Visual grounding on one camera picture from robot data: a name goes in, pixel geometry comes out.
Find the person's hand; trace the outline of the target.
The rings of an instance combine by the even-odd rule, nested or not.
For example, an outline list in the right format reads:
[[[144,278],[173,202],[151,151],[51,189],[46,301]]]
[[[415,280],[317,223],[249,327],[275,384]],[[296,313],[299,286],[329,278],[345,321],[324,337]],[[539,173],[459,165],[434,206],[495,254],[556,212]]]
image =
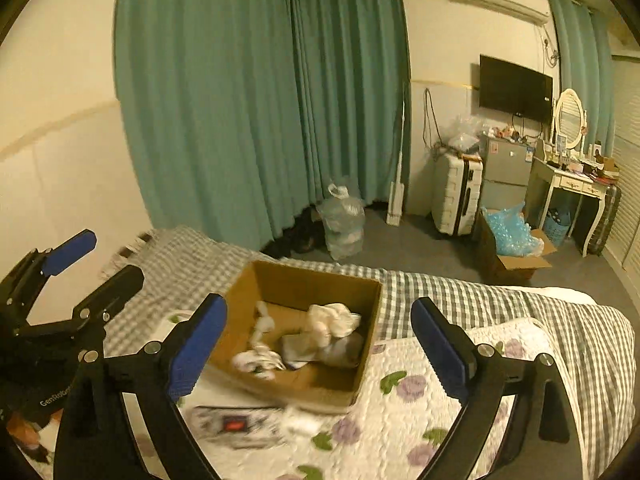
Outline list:
[[[38,428],[33,422],[28,422],[20,414],[14,413],[6,424],[6,429],[26,457],[36,463],[50,464],[53,462],[62,415],[63,410],[54,412],[47,425]]]

